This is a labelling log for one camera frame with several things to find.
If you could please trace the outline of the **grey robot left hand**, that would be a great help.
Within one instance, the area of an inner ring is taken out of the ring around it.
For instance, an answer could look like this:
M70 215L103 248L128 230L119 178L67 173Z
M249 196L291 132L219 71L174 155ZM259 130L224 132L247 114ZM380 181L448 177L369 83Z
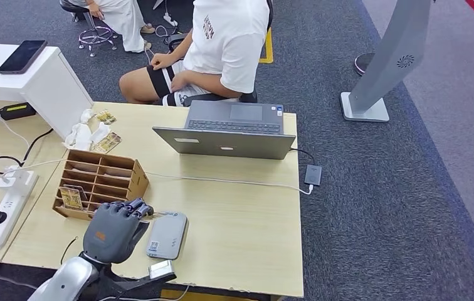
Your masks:
M84 234L81 256L101 264L124 262L148 229L142 219L153 214L142 198L101 204Z

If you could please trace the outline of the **person's right hand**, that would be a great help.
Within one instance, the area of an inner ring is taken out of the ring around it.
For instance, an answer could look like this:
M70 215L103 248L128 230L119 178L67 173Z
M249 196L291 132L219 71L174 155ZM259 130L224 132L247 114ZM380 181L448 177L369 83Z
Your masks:
M156 53L150 61L154 70L172 66L179 58L173 53Z

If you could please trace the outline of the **person's left hand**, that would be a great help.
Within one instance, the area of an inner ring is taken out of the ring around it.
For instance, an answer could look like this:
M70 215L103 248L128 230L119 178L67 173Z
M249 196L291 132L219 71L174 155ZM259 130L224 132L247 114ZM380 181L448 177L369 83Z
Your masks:
M183 89L188 84L189 70L176 73L171 81L171 92Z

